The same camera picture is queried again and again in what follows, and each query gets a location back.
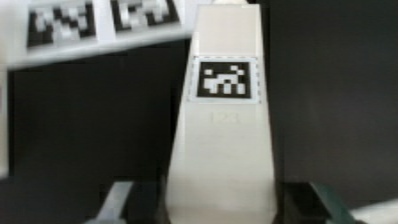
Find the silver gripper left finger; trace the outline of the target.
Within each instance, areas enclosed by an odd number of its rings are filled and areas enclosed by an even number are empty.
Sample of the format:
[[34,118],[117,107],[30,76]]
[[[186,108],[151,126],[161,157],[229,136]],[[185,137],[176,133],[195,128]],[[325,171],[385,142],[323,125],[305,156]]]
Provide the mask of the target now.
[[115,181],[97,214],[81,224],[138,224],[154,218],[158,202],[154,182]]

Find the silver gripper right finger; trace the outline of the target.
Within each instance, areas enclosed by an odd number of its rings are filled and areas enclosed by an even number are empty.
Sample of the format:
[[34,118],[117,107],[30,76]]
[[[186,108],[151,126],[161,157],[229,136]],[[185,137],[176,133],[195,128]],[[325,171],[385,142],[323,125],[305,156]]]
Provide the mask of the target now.
[[288,182],[282,193],[282,224],[359,224],[332,188]]

